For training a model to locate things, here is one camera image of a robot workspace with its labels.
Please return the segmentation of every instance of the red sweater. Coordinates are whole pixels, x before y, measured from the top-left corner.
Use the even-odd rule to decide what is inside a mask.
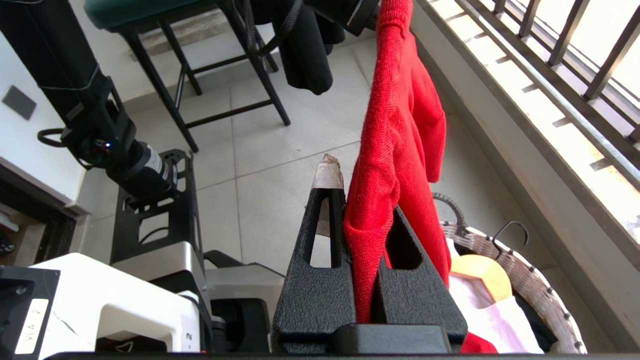
[[[371,321],[371,300],[397,205],[449,285],[451,257],[429,182],[438,181],[447,124],[409,31],[412,0],[382,0],[378,61],[362,130],[344,232],[353,258],[358,322]],[[463,352],[496,352],[469,334]]]

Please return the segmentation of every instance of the clothes hanger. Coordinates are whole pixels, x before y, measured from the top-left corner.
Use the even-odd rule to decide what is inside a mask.
[[[526,245],[529,242],[529,232],[527,228],[520,222],[510,221],[503,226],[493,238],[489,236],[486,237],[486,239],[490,240],[493,246],[498,250],[498,256],[495,259],[482,255],[462,255],[459,258],[452,259],[451,261],[452,274],[465,279],[477,279],[482,281],[482,284],[494,303],[508,299],[513,295],[509,275],[507,275],[507,272],[504,271],[502,266],[497,262],[503,251],[495,243],[495,239],[498,235],[500,235],[511,224],[517,224],[522,227],[525,234],[524,243]]]

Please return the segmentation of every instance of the black metal stool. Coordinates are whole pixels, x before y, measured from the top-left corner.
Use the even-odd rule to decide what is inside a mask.
[[[227,17],[231,28],[244,49],[244,55],[236,56],[235,58],[223,60],[197,69],[192,69],[182,52],[182,48],[180,47],[171,26],[164,19],[170,15],[175,15],[177,12],[187,12],[211,4],[218,5],[220,10],[222,10]],[[249,51],[247,44],[247,29],[236,10],[233,0],[86,0],[84,9],[97,28],[106,29],[112,33],[119,33],[124,37],[129,44],[129,47],[131,47],[131,50],[138,58],[142,69],[153,84],[158,96],[160,96],[160,100],[162,100],[164,106],[169,111],[171,118],[173,118],[173,121],[180,129],[180,132],[187,140],[187,143],[193,152],[198,151],[198,146],[191,136],[189,129],[215,120],[224,119],[229,116],[273,104],[276,107],[276,110],[278,110],[278,114],[280,114],[285,126],[288,126],[291,123],[282,103],[280,102],[280,98],[278,98],[276,90],[273,88],[273,84],[269,80],[269,75],[262,64],[262,59]],[[169,95],[169,92],[157,73],[154,64],[151,62],[151,59],[138,36],[138,28],[142,25],[149,24],[150,22],[159,23],[164,35],[167,37],[171,48],[181,64],[180,76],[175,96],[173,98]],[[259,34],[257,34],[257,44],[258,46],[264,45]],[[271,57],[270,54],[265,57],[273,71],[277,71],[278,65],[275,63],[273,57]],[[256,102],[255,104],[206,117],[188,124],[185,123],[179,112],[185,76],[189,78],[189,82],[196,94],[202,95],[202,89],[198,84],[195,74],[244,59],[249,59],[253,69],[260,78],[260,82],[262,82],[264,89],[267,91],[267,94],[269,94],[269,100]]]

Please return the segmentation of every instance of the metal railing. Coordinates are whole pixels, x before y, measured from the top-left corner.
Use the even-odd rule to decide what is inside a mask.
[[[640,189],[640,112],[637,105],[620,92],[623,86],[612,86],[616,80],[612,75],[616,67],[628,53],[640,34],[640,6],[638,6],[613,45],[606,60],[597,71],[588,66],[579,56],[579,49],[570,42],[589,0],[575,0],[562,30],[554,31],[537,18],[536,12],[541,0],[529,0],[524,5],[514,0],[493,0],[493,8],[488,1],[467,0],[478,16],[500,33],[531,66],[540,73],[584,117],[597,131],[589,131],[585,126],[575,124],[580,131],[636,188]],[[509,29],[501,20],[508,16],[517,24],[517,29]],[[535,40],[544,51],[533,51],[527,39]],[[559,66],[569,71],[558,71]],[[606,148],[615,148],[612,154]]]

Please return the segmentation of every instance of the laundry basket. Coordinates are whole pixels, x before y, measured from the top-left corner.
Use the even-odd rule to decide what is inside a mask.
[[[495,245],[502,250],[501,254],[494,246],[491,236],[466,225],[460,208],[446,195],[433,193],[433,198],[449,205],[456,214],[457,224],[448,221],[441,223],[445,236],[478,255],[497,258],[497,262],[509,275],[513,289],[521,294],[558,338],[556,351],[564,354],[587,354],[578,325],[545,276],[522,255],[496,239]]]

